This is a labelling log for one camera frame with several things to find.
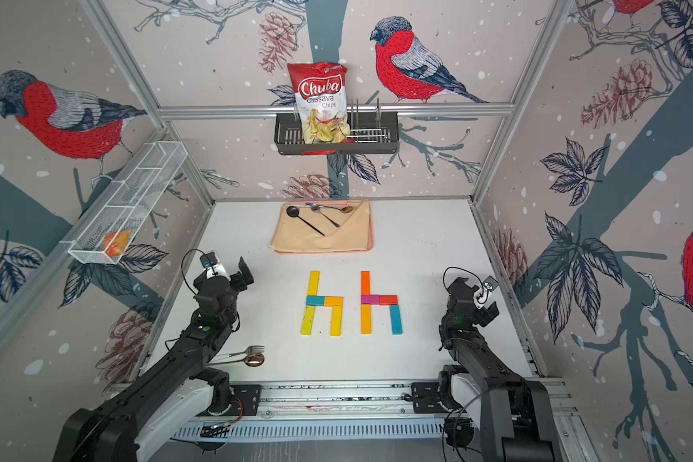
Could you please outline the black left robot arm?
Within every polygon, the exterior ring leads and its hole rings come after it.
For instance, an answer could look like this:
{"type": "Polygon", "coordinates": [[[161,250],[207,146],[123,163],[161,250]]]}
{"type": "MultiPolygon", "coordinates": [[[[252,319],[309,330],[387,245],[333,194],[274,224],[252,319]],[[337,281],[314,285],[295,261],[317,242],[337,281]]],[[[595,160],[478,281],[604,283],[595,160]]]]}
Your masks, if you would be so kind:
{"type": "Polygon", "coordinates": [[[226,410],[229,374],[209,365],[240,328],[238,295],[254,277],[243,259],[232,275],[216,273],[214,267],[194,279],[198,309],[171,349],[115,398],[72,414],[62,428],[55,461],[139,461],[142,429],[188,380],[202,381],[213,393],[213,409],[226,410]]]}

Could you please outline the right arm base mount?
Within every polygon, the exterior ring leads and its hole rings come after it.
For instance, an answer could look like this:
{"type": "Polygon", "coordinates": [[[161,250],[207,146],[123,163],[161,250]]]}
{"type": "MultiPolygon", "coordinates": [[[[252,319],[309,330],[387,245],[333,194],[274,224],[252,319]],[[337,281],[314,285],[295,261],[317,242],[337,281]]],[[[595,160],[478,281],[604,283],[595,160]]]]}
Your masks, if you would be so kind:
{"type": "Polygon", "coordinates": [[[464,413],[479,419],[481,393],[486,390],[486,368],[446,365],[434,379],[413,381],[410,384],[410,402],[415,414],[449,414],[459,411],[471,400],[464,413]]]}

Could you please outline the red block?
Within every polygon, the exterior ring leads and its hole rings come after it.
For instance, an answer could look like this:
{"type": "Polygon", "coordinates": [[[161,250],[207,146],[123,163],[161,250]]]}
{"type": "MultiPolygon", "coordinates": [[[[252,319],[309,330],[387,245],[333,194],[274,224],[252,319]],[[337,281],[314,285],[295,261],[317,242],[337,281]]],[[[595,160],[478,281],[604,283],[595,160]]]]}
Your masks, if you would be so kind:
{"type": "Polygon", "coordinates": [[[397,296],[379,296],[379,304],[382,306],[398,305],[397,296]]]}

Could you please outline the yellow long block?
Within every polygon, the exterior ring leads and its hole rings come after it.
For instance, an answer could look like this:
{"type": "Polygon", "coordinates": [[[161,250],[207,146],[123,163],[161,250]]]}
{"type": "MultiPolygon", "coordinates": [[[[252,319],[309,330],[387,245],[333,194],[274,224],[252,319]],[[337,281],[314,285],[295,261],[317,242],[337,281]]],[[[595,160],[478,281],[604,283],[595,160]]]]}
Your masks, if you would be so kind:
{"type": "Polygon", "coordinates": [[[333,306],[330,322],[330,336],[340,337],[342,335],[343,307],[333,306]]]}

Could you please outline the magenta block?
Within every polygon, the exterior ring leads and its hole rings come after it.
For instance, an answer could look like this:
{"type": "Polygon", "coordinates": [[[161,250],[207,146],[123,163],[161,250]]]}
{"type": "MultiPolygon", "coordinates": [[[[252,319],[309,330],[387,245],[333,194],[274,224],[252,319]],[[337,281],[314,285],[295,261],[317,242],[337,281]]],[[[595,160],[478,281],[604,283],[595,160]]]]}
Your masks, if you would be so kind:
{"type": "Polygon", "coordinates": [[[362,295],[361,296],[361,304],[362,305],[379,305],[380,304],[380,296],[362,295]]]}

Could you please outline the teal short block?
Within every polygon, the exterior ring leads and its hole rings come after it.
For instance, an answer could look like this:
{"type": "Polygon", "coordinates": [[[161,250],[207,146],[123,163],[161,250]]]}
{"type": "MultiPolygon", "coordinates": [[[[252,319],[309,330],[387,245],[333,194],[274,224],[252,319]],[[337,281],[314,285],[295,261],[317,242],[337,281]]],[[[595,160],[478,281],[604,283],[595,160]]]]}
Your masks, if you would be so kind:
{"type": "Polygon", "coordinates": [[[324,296],[308,296],[306,298],[307,306],[323,306],[325,307],[325,297],[324,296]]]}

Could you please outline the small orange yellow block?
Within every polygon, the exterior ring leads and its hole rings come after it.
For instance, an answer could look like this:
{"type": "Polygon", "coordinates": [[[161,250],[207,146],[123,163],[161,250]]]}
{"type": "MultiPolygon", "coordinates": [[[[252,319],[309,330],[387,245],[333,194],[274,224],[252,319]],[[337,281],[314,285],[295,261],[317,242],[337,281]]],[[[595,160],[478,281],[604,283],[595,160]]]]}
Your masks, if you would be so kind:
{"type": "Polygon", "coordinates": [[[325,307],[342,307],[344,305],[344,298],[340,296],[326,296],[323,300],[323,305],[325,307]]]}

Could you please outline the teal long block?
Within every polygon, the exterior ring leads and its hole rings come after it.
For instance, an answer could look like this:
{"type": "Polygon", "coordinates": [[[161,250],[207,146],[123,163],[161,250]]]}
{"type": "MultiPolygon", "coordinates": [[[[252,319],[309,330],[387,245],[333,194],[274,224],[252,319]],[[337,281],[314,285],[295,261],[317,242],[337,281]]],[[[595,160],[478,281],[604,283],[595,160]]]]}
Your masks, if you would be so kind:
{"type": "Polygon", "coordinates": [[[402,335],[402,314],[400,313],[400,306],[391,305],[390,306],[390,321],[391,329],[393,335],[402,335]]]}

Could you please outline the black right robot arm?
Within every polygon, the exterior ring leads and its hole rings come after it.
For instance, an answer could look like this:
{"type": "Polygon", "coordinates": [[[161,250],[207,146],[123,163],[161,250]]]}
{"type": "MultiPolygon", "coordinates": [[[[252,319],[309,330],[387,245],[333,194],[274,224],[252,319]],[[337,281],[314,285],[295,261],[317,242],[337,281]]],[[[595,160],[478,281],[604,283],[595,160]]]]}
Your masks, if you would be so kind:
{"type": "Polygon", "coordinates": [[[518,375],[492,352],[479,329],[500,311],[479,304],[481,286],[458,277],[446,287],[447,311],[439,325],[441,348],[465,370],[480,401],[480,454],[484,461],[561,461],[547,388],[518,375]]]}

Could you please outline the orange long block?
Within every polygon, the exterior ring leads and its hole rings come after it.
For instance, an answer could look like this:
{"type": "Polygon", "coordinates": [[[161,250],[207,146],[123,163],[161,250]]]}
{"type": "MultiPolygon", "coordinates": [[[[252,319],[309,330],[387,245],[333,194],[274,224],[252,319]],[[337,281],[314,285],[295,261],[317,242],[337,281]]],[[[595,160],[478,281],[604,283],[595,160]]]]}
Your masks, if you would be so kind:
{"type": "Polygon", "coordinates": [[[360,314],[360,330],[362,335],[372,334],[372,307],[371,305],[362,305],[360,314]]]}

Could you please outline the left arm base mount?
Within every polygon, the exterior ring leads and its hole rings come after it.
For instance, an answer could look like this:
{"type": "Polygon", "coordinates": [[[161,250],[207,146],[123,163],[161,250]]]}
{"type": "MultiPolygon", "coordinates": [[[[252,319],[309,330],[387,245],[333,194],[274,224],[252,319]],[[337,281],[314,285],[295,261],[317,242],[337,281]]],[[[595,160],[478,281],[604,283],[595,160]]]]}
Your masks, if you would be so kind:
{"type": "Polygon", "coordinates": [[[196,417],[233,417],[255,416],[261,402],[263,386],[260,383],[236,381],[233,373],[225,369],[208,367],[193,375],[194,396],[201,404],[195,404],[196,417]]]}

